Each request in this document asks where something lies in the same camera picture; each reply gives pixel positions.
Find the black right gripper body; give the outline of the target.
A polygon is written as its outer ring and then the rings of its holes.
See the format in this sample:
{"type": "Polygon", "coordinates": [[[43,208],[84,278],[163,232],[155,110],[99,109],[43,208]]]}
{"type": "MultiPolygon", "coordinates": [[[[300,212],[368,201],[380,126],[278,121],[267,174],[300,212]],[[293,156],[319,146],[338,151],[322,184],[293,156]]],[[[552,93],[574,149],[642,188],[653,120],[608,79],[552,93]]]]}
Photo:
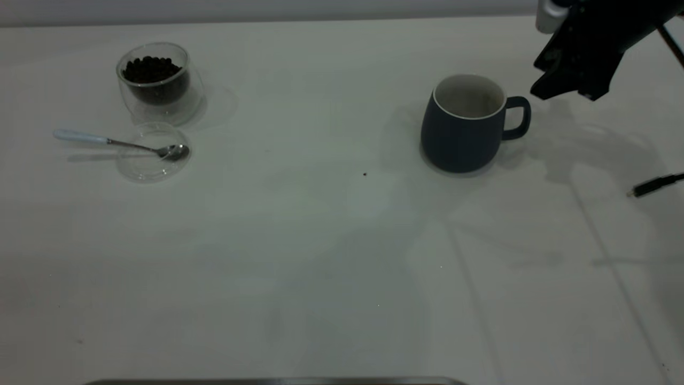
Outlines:
{"type": "Polygon", "coordinates": [[[682,1],[538,1],[537,30],[550,35],[533,66],[611,80],[625,52],[682,13],[682,1]]]}

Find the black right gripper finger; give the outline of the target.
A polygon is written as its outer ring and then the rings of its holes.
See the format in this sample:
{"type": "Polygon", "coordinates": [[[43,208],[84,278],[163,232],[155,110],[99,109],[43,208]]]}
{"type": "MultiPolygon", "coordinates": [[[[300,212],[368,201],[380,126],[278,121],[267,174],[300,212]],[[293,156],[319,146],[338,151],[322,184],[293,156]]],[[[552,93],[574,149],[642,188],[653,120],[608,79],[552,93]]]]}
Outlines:
{"type": "Polygon", "coordinates": [[[581,80],[578,74],[571,69],[549,70],[533,83],[530,93],[541,100],[548,100],[577,91],[579,83],[581,80]]]}
{"type": "Polygon", "coordinates": [[[579,94],[595,102],[609,92],[610,80],[588,80],[579,86],[579,94]]]}

